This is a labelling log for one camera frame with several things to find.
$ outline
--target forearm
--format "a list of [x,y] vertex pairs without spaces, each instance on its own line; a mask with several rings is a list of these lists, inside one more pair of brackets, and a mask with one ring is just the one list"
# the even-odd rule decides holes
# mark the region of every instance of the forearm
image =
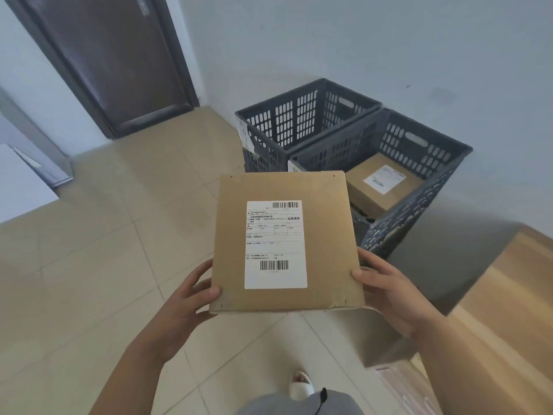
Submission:
[[134,341],[102,389],[90,415],[149,415],[163,363]]
[[413,339],[445,415],[516,413],[446,317],[425,323]]

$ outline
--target white slipper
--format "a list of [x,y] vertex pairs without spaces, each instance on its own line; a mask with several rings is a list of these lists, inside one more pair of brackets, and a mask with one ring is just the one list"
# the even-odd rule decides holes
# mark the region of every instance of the white slipper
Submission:
[[[307,380],[308,383],[292,381],[297,375],[301,375],[305,380]],[[311,383],[311,379],[306,373],[297,370],[294,374],[292,374],[292,377],[290,377],[290,384],[288,386],[288,394],[290,399],[294,401],[302,401],[314,392],[315,389],[313,388],[313,383]]]

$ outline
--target foot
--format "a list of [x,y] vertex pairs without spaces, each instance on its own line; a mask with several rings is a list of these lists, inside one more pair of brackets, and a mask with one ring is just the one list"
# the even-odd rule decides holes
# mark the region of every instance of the foot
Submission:
[[315,392],[311,379],[303,371],[295,371],[290,378],[290,386],[288,388],[290,399],[294,401],[302,401],[309,395]]

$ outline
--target cardboard box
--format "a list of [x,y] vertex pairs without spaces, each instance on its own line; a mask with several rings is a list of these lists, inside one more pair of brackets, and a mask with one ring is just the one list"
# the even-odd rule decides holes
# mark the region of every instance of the cardboard box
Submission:
[[346,181],[349,201],[375,220],[423,183],[380,153],[347,172]]
[[362,307],[355,268],[344,172],[221,176],[211,313]]

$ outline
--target plastic crate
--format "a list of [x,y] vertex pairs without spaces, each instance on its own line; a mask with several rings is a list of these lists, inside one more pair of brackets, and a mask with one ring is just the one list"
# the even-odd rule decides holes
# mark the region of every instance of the plastic crate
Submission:
[[348,133],[330,135],[290,160],[299,170],[348,171],[381,153],[423,179],[419,188],[376,221],[352,206],[357,245],[388,258],[472,147],[388,109],[356,122]]
[[246,171],[287,171],[291,155],[334,132],[370,119],[380,102],[325,78],[236,112],[248,124],[255,154],[244,150]]

